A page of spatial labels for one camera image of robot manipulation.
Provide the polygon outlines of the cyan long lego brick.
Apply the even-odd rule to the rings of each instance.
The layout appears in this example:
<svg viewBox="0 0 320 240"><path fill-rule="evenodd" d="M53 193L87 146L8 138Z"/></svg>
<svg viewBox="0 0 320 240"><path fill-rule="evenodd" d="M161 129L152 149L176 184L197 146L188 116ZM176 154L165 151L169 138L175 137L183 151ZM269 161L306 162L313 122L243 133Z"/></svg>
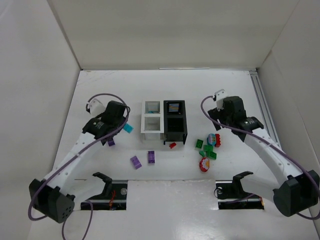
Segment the cyan long lego brick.
<svg viewBox="0 0 320 240"><path fill-rule="evenodd" d="M123 130L130 134L134 128L130 124L126 123L123 127Z"/></svg>

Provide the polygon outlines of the small purple lego brick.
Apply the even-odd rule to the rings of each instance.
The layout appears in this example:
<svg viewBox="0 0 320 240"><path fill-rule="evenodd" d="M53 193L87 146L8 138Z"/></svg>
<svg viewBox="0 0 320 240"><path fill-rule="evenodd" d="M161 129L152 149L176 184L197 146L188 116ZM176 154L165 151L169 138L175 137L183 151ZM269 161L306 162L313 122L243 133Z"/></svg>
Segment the small purple lego brick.
<svg viewBox="0 0 320 240"><path fill-rule="evenodd" d="M112 147L112 146L115 146L115 145L116 145L113 138L110 139L110 140L108 140L107 143L108 143L108 146L109 146L109 147Z"/></svg>

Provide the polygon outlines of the red lego with cyan decoration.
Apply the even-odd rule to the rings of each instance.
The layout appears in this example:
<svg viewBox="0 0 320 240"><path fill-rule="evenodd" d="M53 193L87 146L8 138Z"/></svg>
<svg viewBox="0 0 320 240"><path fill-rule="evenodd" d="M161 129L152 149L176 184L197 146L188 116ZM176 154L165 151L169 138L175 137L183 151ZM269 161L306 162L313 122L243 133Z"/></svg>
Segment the red lego with cyan decoration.
<svg viewBox="0 0 320 240"><path fill-rule="evenodd" d="M210 146L214 146L216 148L219 148L221 146L221 136L220 134L216 133L210 133L207 136L207 144Z"/></svg>

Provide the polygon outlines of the green lego brick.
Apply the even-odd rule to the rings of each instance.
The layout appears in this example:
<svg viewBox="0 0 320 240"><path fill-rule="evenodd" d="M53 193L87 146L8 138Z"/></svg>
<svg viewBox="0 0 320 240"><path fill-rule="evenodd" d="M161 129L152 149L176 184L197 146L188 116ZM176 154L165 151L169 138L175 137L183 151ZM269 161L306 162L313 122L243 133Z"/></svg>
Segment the green lego brick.
<svg viewBox="0 0 320 240"><path fill-rule="evenodd" d="M206 157L211 159L211 160L216 160L217 159L217 154L213 151L207 151L206 152Z"/></svg>
<svg viewBox="0 0 320 240"><path fill-rule="evenodd" d="M210 154L210 152L213 151L213 146L210 144L205 144L203 146L203 151L205 152L205 154L208 156Z"/></svg>

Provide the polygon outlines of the dark green square lego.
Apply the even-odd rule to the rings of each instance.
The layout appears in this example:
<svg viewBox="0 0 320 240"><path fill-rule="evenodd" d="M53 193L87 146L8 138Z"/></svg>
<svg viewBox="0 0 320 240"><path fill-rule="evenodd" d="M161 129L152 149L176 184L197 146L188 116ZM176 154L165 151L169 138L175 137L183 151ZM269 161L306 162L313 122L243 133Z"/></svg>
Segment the dark green square lego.
<svg viewBox="0 0 320 240"><path fill-rule="evenodd" d="M196 140L195 148L197 150L201 150L203 148L204 141L201 139Z"/></svg>

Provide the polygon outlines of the purple lego brick upside-down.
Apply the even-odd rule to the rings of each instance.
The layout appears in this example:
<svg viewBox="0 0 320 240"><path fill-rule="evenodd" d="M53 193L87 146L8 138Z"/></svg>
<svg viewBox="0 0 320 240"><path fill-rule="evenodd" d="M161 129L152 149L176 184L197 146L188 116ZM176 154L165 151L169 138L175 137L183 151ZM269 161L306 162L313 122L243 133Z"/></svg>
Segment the purple lego brick upside-down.
<svg viewBox="0 0 320 240"><path fill-rule="evenodd" d="M156 159L155 159L155 151L154 150L149 150L147 152L147 162L149 165L155 164Z"/></svg>

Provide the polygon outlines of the red flower lego piece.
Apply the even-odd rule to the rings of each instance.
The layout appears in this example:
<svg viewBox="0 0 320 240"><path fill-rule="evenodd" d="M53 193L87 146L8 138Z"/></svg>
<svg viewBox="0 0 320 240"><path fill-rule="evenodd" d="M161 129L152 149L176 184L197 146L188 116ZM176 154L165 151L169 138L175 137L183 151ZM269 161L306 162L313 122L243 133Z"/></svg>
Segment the red flower lego piece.
<svg viewBox="0 0 320 240"><path fill-rule="evenodd" d="M199 169L203 172L206 173L210 169L210 159L207 157L203 157L199 161Z"/></svg>

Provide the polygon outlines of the small red lego brick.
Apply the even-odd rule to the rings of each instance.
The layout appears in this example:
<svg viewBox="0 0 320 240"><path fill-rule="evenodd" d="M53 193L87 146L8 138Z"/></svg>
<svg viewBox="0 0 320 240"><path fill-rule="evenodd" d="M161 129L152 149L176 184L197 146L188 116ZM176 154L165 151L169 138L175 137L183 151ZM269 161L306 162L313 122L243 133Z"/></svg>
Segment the small red lego brick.
<svg viewBox="0 0 320 240"><path fill-rule="evenodd" d="M176 146L177 146L177 144L176 144L175 142L172 142L172 143L169 145L170 149L173 149L173 148L175 148Z"/></svg>

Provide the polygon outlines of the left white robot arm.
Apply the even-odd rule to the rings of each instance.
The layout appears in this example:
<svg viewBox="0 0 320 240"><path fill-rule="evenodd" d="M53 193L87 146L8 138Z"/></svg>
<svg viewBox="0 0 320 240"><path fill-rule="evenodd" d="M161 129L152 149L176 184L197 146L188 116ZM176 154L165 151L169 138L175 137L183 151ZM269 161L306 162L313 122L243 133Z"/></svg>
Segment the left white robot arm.
<svg viewBox="0 0 320 240"><path fill-rule="evenodd" d="M34 179L28 189L30 204L27 214L31 221L50 218L63 223L75 206L93 196L108 196L112 189L112 178L96 171L84 182L76 183L76 176L93 156L108 145L120 133L128 121L130 107L122 100L111 100L104 110L94 114L82 128L75 144L59 163L43 179ZM34 217L37 210L42 217Z"/></svg>

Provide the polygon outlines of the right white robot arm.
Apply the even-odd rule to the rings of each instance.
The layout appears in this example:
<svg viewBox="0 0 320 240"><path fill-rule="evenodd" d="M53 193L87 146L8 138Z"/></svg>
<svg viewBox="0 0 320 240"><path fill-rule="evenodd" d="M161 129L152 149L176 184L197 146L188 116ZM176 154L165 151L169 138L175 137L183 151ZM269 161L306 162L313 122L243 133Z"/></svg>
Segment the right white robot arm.
<svg viewBox="0 0 320 240"><path fill-rule="evenodd" d="M216 107L204 112L215 129L231 130L250 147L266 164L276 181L270 181L244 171L233 176L226 187L218 187L218 198L234 198L236 202L253 195L273 202L286 217L301 215L301 212L318 204L320 177L314 171L305 170L298 162L283 152L271 139L264 125L256 118L247 116L243 100L228 96L225 92L210 96Z"/></svg>

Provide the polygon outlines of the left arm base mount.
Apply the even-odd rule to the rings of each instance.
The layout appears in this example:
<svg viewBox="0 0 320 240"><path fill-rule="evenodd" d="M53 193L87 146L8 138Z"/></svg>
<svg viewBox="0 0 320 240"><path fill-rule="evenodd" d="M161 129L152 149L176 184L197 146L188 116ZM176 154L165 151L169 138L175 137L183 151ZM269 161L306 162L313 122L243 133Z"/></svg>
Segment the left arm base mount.
<svg viewBox="0 0 320 240"><path fill-rule="evenodd" d="M103 188L88 200L96 211L123 211L127 208L128 181L112 180L109 176L95 172L94 180L102 183Z"/></svg>

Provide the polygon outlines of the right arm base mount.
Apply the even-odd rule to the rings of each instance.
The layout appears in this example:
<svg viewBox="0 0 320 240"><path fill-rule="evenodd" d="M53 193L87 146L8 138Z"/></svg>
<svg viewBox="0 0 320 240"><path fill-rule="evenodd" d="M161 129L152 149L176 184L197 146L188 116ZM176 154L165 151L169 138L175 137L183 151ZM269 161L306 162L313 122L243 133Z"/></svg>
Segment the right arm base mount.
<svg viewBox="0 0 320 240"><path fill-rule="evenodd" d="M261 197L243 190L241 180L252 175L245 171L233 176L232 180L216 180L214 196L218 199L219 210L264 210Z"/></svg>

